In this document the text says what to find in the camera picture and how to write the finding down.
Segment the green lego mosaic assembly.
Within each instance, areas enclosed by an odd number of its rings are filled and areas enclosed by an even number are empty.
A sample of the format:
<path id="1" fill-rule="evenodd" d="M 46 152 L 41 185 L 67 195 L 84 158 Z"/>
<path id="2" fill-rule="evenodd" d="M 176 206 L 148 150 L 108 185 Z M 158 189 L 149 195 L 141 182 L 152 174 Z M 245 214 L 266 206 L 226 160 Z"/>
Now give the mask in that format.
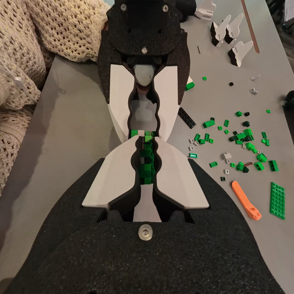
<path id="1" fill-rule="evenodd" d="M 138 168 L 141 185 L 149 185 L 153 183 L 155 175 L 154 153 L 153 153 L 153 137 L 155 131 L 131 130 L 130 137 L 139 135 L 142 139 L 142 149 L 140 151 L 140 166 Z"/>

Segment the black and white gadget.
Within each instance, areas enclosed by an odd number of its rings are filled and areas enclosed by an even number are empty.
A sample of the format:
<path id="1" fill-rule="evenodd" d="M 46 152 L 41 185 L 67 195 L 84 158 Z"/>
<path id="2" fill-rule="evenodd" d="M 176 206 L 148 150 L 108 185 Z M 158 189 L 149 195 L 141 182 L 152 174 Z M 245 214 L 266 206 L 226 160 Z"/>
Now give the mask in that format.
<path id="1" fill-rule="evenodd" d="M 294 90 L 290 91 L 285 99 L 281 101 L 281 106 L 285 111 L 292 111 L 294 110 Z"/>

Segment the orange brick separator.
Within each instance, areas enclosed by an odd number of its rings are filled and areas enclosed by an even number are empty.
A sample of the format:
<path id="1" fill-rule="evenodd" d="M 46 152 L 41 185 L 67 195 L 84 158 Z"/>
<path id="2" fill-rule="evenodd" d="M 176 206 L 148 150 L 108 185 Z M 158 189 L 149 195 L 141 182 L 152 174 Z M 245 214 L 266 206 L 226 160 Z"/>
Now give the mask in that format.
<path id="1" fill-rule="evenodd" d="M 253 220 L 259 220 L 262 215 L 259 210 L 252 205 L 252 203 L 248 200 L 247 196 L 245 195 L 243 189 L 239 185 L 237 181 L 233 181 L 231 183 L 232 190 L 234 194 L 237 196 L 238 200 L 240 201 L 241 205 L 245 209 L 246 213 L 250 218 Z"/>

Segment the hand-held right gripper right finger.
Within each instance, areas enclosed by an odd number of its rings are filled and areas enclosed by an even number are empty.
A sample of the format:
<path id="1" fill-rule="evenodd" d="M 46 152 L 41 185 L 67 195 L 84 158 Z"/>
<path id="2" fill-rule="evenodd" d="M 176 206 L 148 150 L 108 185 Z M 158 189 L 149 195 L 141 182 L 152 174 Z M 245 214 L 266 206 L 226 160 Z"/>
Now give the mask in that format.
<path id="1" fill-rule="evenodd" d="M 152 198 L 162 222 L 174 211 L 209 208 L 209 202 L 189 160 L 174 146 L 159 137 L 152 140 L 155 175 Z"/>

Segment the black long lego plate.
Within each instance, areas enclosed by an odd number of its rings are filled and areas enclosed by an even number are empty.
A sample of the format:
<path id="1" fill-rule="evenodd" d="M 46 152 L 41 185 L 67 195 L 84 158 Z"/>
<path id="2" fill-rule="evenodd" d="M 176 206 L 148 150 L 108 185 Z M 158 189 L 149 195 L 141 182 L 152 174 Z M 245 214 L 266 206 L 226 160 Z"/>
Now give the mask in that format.
<path id="1" fill-rule="evenodd" d="M 190 129 L 196 126 L 194 120 L 184 111 L 182 107 L 179 108 L 178 115 Z"/>

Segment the lego pieces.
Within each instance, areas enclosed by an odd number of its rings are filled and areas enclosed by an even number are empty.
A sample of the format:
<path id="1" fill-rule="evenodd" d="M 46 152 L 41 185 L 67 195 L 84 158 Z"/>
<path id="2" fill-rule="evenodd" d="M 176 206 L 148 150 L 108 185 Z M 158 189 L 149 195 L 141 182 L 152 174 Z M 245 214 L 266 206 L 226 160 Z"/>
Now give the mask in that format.
<path id="1" fill-rule="evenodd" d="M 203 123 L 203 127 L 211 127 L 215 125 L 215 119 L 211 117 L 211 119 L 207 122 Z M 262 140 L 261 143 L 265 144 L 266 146 L 270 146 L 269 139 L 267 138 L 266 132 L 262 132 Z M 267 160 L 267 157 L 258 149 L 255 148 L 255 145 L 251 143 L 253 141 L 253 135 L 252 135 L 252 130 L 247 128 L 245 129 L 242 133 L 238 133 L 236 131 L 233 132 L 233 136 L 229 138 L 230 142 L 235 142 L 237 145 L 242 145 L 243 149 L 247 149 L 249 151 L 252 151 L 254 154 L 257 154 L 256 159 L 258 160 L 257 163 L 254 163 L 255 168 L 258 171 L 264 170 L 263 163 L 267 162 L 269 163 L 270 170 L 272 172 L 279 171 L 277 162 L 275 160 Z M 213 143 L 214 140 L 210 138 L 210 134 L 205 134 L 204 139 L 201 139 L 200 134 L 196 134 L 196 136 L 193 139 L 189 140 L 190 143 L 194 144 L 195 146 L 197 145 L 203 145 L 205 142 Z M 195 153 L 189 153 L 190 158 L 197 158 L 197 154 Z M 230 164 L 230 167 L 235 167 L 238 171 L 242 171 L 244 173 L 247 173 L 249 170 L 247 166 L 252 165 L 252 164 L 243 164 L 239 163 L 235 165 L 234 163 L 230 162 L 230 159 L 225 160 L 226 164 Z M 213 162 L 209 164 L 210 167 L 215 167 L 218 166 L 217 162 Z"/>

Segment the green studded lego base plate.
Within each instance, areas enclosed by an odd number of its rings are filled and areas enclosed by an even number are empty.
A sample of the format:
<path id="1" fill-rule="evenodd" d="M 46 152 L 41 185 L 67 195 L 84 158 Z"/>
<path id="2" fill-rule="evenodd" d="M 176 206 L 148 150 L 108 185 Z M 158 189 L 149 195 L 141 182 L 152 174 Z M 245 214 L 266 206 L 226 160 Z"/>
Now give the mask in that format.
<path id="1" fill-rule="evenodd" d="M 270 183 L 269 212 L 285 220 L 285 189 L 274 182 Z"/>

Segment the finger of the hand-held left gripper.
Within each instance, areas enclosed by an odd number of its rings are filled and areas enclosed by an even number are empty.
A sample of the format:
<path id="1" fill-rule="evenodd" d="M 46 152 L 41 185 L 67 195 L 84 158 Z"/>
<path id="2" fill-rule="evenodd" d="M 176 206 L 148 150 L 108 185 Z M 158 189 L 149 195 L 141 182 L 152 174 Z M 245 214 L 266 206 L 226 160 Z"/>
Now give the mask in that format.
<path id="1" fill-rule="evenodd" d="M 108 109 L 120 141 L 130 136 L 132 110 L 130 102 L 135 94 L 135 78 L 123 65 L 111 65 Z"/>
<path id="2" fill-rule="evenodd" d="M 153 79 L 152 91 L 156 98 L 156 134 L 166 142 L 178 115 L 178 67 L 166 66 Z"/>

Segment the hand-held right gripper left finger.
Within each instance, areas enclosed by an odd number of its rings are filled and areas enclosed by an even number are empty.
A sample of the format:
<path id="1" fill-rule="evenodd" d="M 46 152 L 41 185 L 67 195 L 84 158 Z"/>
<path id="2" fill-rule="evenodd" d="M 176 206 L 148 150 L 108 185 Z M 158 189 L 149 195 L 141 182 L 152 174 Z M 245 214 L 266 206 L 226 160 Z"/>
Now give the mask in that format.
<path id="1" fill-rule="evenodd" d="M 116 210 L 126 222 L 133 222 L 134 208 L 141 198 L 139 166 L 143 137 L 133 136 L 104 159 L 83 202 L 83 207 Z"/>

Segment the person's left forearm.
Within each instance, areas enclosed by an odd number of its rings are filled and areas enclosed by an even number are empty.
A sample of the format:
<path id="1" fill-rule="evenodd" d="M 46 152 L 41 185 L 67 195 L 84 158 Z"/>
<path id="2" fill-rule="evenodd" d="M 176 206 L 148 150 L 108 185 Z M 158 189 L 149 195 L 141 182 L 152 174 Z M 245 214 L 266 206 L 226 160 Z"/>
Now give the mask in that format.
<path id="1" fill-rule="evenodd" d="M 74 62 L 96 62 L 101 31 L 111 8 L 104 1 L 25 1 L 42 42 L 52 53 Z"/>

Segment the cream knitted sweater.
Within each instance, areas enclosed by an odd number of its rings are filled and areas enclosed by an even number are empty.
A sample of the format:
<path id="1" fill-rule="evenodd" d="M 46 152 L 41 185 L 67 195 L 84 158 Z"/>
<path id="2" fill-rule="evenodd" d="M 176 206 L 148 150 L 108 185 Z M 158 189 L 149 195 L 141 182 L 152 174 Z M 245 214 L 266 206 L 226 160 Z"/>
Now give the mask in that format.
<path id="1" fill-rule="evenodd" d="M 2 195 L 53 62 L 26 1 L 0 1 L 0 61 Z"/>

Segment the thin brown wooden stick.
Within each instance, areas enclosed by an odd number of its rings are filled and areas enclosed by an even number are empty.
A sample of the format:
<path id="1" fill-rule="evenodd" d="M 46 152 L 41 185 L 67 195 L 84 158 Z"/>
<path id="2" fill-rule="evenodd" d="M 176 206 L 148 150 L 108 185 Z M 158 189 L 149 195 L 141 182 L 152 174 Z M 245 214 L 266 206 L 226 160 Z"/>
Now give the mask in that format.
<path id="1" fill-rule="evenodd" d="M 242 4 L 242 8 L 243 8 L 243 11 L 244 11 L 244 14 L 245 14 L 246 22 L 247 22 L 249 33 L 250 33 L 250 36 L 251 36 L 251 40 L 253 42 L 253 47 L 254 47 L 256 53 L 260 53 L 258 43 L 257 43 L 254 31 L 253 31 L 253 27 L 252 27 L 252 24 L 251 24 L 251 20 L 250 20 L 250 17 L 249 17 L 249 13 L 248 13 L 248 10 L 247 10 L 247 7 L 246 7 L 245 0 L 241 0 L 241 4 Z"/>

